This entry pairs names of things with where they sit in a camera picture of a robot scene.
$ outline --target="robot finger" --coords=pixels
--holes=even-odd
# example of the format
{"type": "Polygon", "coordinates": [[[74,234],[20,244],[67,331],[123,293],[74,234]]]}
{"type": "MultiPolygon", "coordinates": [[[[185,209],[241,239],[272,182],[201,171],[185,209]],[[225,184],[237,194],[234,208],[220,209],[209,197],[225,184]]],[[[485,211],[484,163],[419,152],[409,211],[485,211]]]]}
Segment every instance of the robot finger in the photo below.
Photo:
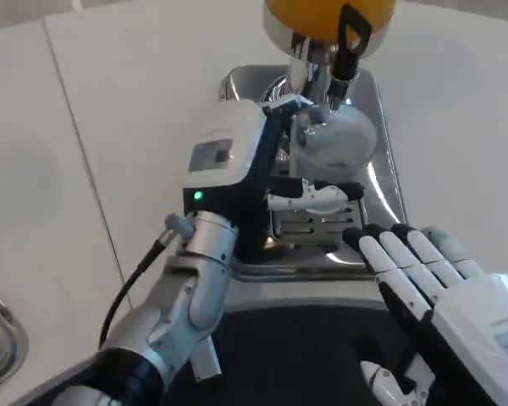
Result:
{"type": "Polygon", "coordinates": [[[435,305],[445,288],[435,275],[397,238],[380,226],[371,224],[365,230],[384,247],[395,264],[412,280],[431,305],[435,305]]]}
{"type": "Polygon", "coordinates": [[[431,310],[427,300],[374,237],[359,228],[347,228],[343,240],[362,255],[376,273],[378,284],[385,283],[416,320],[431,310]]]}
{"type": "Polygon", "coordinates": [[[465,279],[484,275],[482,268],[457,239],[436,228],[424,228],[422,233],[465,279]]]}
{"type": "Polygon", "coordinates": [[[420,405],[419,397],[415,392],[404,393],[393,374],[369,361],[362,361],[363,379],[373,392],[374,397],[383,406],[420,405]]]}
{"type": "Polygon", "coordinates": [[[421,232],[405,224],[396,224],[391,231],[446,287],[463,282],[459,272],[440,254],[440,251],[421,232]]]}

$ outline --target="black handle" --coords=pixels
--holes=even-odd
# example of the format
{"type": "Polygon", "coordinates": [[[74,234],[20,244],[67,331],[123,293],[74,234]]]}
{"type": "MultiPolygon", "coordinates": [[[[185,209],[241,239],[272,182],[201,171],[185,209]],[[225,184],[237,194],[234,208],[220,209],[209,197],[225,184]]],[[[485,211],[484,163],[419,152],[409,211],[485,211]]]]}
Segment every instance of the black handle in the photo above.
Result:
{"type": "Polygon", "coordinates": [[[340,9],[339,51],[335,57],[333,76],[339,80],[352,80],[356,76],[357,64],[367,50],[373,28],[371,23],[357,9],[346,3],[340,9]],[[348,47],[346,29],[352,28],[359,36],[359,42],[352,49],[348,47]]]}

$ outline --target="stainless steel tray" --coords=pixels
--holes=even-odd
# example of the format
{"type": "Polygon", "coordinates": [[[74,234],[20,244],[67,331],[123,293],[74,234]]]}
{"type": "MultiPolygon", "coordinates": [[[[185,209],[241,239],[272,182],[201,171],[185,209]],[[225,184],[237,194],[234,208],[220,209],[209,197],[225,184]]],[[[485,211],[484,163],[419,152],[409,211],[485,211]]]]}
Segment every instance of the stainless steel tray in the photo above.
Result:
{"type": "MultiPolygon", "coordinates": [[[[246,98],[265,102],[274,94],[273,88],[283,86],[287,69],[286,65],[236,68],[223,80],[220,100],[246,98]]],[[[360,69],[356,86],[346,102],[369,117],[378,131],[378,143],[372,160],[349,179],[365,186],[364,199],[360,204],[351,205],[350,212],[340,213],[338,221],[333,224],[325,217],[309,217],[304,212],[273,215],[268,230],[267,251],[270,255],[257,264],[236,264],[236,278],[284,281],[372,277],[360,256],[338,242],[337,228],[362,227],[371,222],[390,227],[405,222],[406,212],[378,87],[373,76],[365,69],[360,69]]],[[[286,174],[285,159],[279,160],[275,171],[286,174]]]]}

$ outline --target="white robotic hand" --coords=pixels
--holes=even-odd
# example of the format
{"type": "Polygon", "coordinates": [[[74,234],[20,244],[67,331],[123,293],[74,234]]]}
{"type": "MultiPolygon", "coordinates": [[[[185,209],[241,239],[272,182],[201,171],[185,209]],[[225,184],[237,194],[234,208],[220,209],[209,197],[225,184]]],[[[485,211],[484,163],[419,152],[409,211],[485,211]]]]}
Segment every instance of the white robotic hand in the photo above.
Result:
{"type": "Polygon", "coordinates": [[[343,240],[376,273],[416,354],[396,378],[362,363],[379,402],[508,405],[508,275],[484,274],[455,239],[435,229],[370,225],[345,230],[343,240]],[[400,384],[401,375],[412,388],[400,384]]]}

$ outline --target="black surface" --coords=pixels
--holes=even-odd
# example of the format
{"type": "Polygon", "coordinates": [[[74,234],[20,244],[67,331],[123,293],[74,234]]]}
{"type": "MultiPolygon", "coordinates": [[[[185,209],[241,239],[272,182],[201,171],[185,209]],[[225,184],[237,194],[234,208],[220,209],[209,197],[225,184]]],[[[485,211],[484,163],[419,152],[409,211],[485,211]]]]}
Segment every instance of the black surface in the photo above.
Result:
{"type": "Polygon", "coordinates": [[[373,336],[390,365],[406,338],[389,314],[351,307],[307,306],[226,315],[213,338],[223,370],[217,386],[195,387],[189,365],[165,405],[377,405],[354,350],[373,336]]]}

